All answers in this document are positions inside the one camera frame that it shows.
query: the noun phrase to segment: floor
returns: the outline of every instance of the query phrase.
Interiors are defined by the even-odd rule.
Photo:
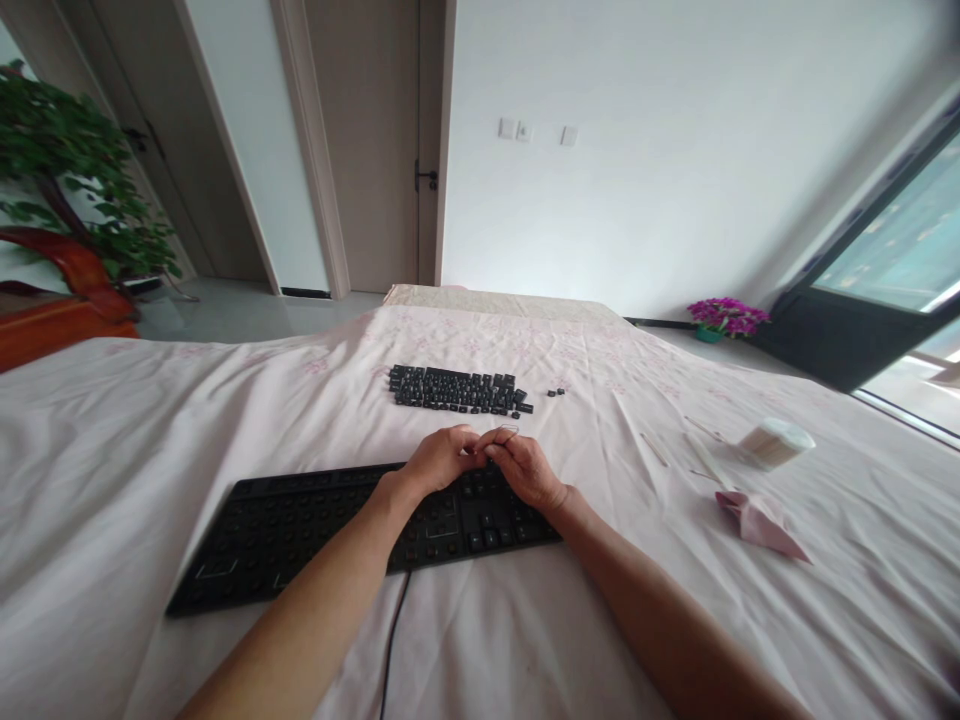
[[[666,340],[693,355],[707,360],[740,365],[741,367],[750,368],[751,370],[762,370],[777,375],[793,375],[794,377],[810,379],[810,376],[806,373],[790,367],[786,363],[767,355],[752,345],[747,345],[741,340],[724,339],[718,343],[711,344],[697,340],[696,337],[694,337],[693,330],[657,327],[643,327],[641,330],[656,335],[661,340]]]
[[[937,365],[908,355],[873,378],[863,389],[960,435],[960,390],[926,382],[941,370]]]
[[[277,297],[266,284],[197,278],[181,289],[200,298],[189,302],[169,288],[146,295],[137,325],[147,340],[245,343],[313,335],[380,307],[383,295],[352,292],[339,302]]]

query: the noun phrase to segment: forearm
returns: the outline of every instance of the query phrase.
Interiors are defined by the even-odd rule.
[[[373,603],[420,501],[385,475],[359,513],[297,575],[180,718],[308,718]]]
[[[803,707],[575,488],[547,520],[600,590],[637,660],[683,718],[806,718]]]

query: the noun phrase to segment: keyboard cable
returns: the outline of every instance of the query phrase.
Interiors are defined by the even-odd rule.
[[[387,709],[387,683],[390,681],[390,656],[393,654],[393,635],[397,631],[397,620],[400,619],[400,610],[403,608],[403,601],[407,597],[407,588],[410,587],[410,572],[407,572],[407,579],[403,581],[403,590],[400,592],[400,602],[397,603],[397,611],[393,615],[393,623],[390,625],[390,638],[387,640],[387,668],[383,673],[383,699],[380,701],[380,720],[383,720]]]

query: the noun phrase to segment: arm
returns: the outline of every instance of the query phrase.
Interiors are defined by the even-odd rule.
[[[679,717],[810,717],[653,560],[557,479],[536,440],[493,430],[476,449],[496,461],[517,495],[563,536]]]
[[[478,436],[440,430],[398,472],[387,473],[360,512],[290,583],[178,716],[309,718],[340,669],[383,584],[387,560],[429,493],[485,462],[461,455]]]

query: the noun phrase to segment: bed sheet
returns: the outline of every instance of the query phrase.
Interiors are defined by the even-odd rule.
[[[624,326],[629,323],[603,303],[588,300],[548,298],[537,295],[512,295],[467,290],[462,287],[394,285],[383,299],[384,305],[432,307],[465,310],[493,315],[513,315],[539,320],[563,320],[590,325]]]
[[[162,615],[232,484],[403,460],[463,420],[393,405],[394,363],[514,373],[536,406],[518,424],[558,475],[816,716],[960,707],[955,451],[625,325],[384,307],[268,343],[89,340],[0,377],[2,714],[172,717],[263,612]],[[739,540],[690,472],[684,415],[733,439],[768,415],[813,435],[769,475],[700,436],[737,484],[783,503],[813,565]],[[384,582],[316,717],[377,717],[401,583]],[[670,717],[562,544],[414,573],[393,653],[392,718]]]

